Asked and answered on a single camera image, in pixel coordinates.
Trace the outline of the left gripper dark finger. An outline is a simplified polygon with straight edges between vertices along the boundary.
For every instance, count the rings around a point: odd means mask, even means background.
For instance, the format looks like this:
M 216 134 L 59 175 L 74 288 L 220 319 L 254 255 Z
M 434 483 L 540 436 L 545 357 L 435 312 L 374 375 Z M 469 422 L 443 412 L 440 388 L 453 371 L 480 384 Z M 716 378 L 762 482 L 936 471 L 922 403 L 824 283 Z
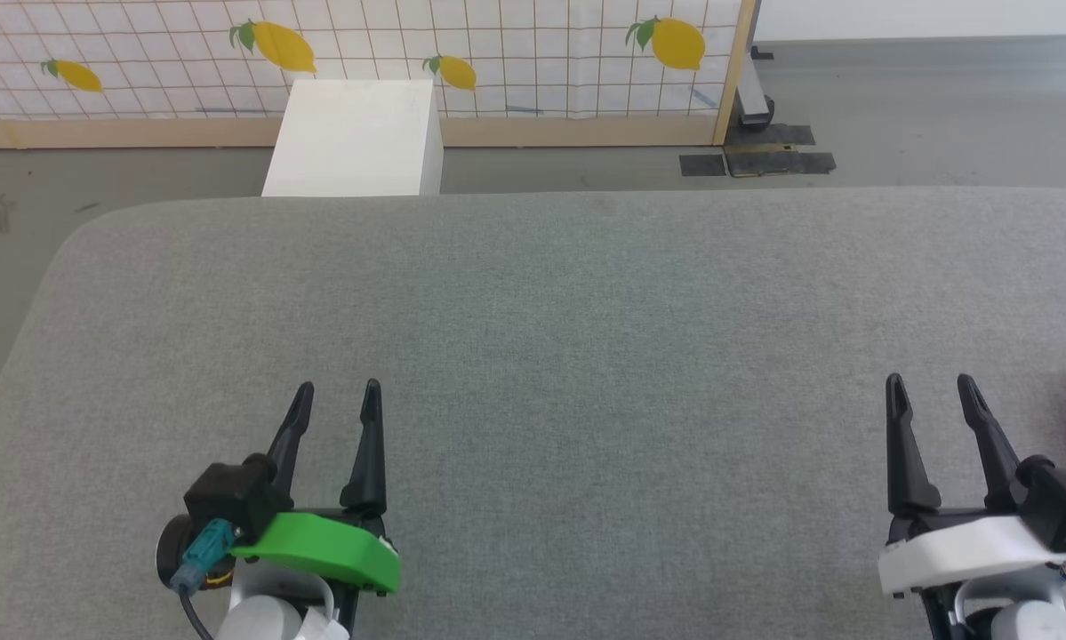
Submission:
M 266 453 L 274 469 L 271 477 L 272 486 L 288 500 L 292 498 L 300 441 L 308 432 L 314 396 L 316 386 L 312 381 L 300 384 Z
M 385 426 L 379 381 L 374 378 L 367 381 L 359 422 L 362 433 L 357 457 L 339 495 L 339 505 L 351 518 L 382 518 L 388 506 Z

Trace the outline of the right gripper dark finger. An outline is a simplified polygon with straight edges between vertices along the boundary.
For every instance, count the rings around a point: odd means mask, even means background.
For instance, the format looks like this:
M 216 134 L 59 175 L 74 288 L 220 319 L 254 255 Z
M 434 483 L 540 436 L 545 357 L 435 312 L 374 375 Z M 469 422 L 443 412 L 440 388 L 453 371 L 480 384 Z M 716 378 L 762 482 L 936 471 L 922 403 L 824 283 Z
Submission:
M 897 372 L 886 378 L 885 399 L 887 510 L 899 518 L 935 513 L 942 506 L 942 496 L 928 481 L 912 432 L 910 397 Z
M 1016 513 L 1021 501 L 1015 495 L 1020 459 L 971 374 L 957 377 L 957 393 L 964 421 L 978 445 L 985 483 L 984 507 L 994 514 Z

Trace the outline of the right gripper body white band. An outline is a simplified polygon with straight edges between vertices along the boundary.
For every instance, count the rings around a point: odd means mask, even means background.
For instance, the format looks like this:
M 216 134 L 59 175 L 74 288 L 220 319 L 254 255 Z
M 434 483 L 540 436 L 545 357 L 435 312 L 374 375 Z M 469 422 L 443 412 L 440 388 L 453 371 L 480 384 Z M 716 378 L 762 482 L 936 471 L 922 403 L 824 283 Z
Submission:
M 1041 541 L 1017 515 L 982 510 L 891 508 L 878 557 L 888 596 L 1049 567 L 1066 578 L 1066 550 Z

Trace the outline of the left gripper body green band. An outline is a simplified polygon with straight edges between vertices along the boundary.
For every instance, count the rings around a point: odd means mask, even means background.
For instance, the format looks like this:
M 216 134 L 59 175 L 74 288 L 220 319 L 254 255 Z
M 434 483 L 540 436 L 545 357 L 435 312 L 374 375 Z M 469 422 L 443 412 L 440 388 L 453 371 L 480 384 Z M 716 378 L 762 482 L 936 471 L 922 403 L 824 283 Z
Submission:
M 230 554 L 231 639 L 351 639 L 359 597 L 401 587 L 401 556 L 389 539 L 318 514 L 277 515 Z

